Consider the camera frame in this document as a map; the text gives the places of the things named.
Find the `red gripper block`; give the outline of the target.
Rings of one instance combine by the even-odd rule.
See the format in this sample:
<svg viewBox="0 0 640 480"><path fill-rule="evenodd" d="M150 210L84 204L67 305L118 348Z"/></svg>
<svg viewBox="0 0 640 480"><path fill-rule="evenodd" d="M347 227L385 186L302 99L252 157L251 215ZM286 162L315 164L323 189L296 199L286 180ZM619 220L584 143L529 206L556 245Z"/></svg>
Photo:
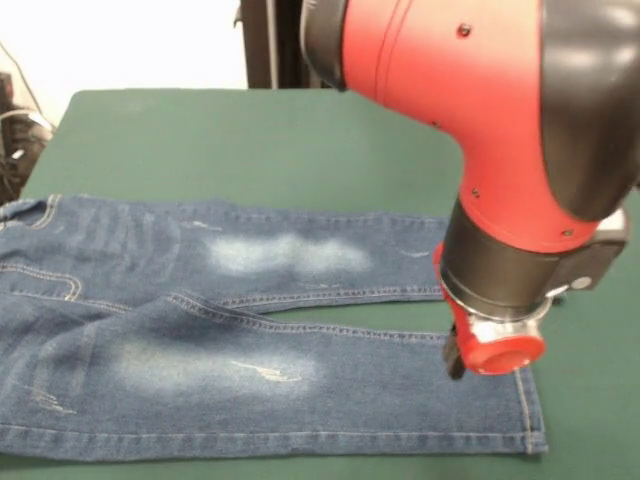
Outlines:
<svg viewBox="0 0 640 480"><path fill-rule="evenodd" d="M498 321L470 312L442 291L452 326L442 348L446 373L460 380L466 371L478 375L505 375L536 361L545 351L540 324L546 315L541 303L522 319Z"/></svg>

